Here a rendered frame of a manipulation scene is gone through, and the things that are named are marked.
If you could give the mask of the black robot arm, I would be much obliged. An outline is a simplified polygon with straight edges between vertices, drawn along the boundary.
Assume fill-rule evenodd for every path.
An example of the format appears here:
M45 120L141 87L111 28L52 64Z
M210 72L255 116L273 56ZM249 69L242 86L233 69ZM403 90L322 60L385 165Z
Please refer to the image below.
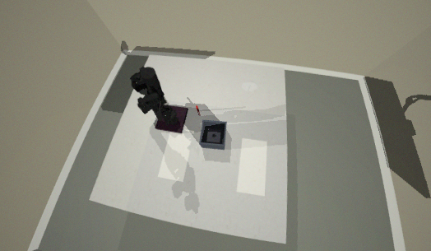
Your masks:
M136 92L141 95L148 95L149 91L154 88L160 88L160 82L158 81L155 69L152 67L141 67L139 73L135 73L130 79L132 81L132 87ZM151 108L143 103L143 99L140 97L138 99L138 107L144 113L147 114ZM172 109L170 115L170 124L175 125L178 121L175 110Z

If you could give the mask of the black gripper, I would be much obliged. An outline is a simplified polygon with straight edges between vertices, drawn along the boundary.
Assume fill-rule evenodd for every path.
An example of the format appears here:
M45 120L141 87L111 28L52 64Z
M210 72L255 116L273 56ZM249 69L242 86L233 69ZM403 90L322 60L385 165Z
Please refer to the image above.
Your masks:
M166 125L169 126L172 109L170 105L164 105L167 103L164 94L160 88L154 88L149 91L148 95L143 97L143 103L153 110L159 121L162 121L163 117Z

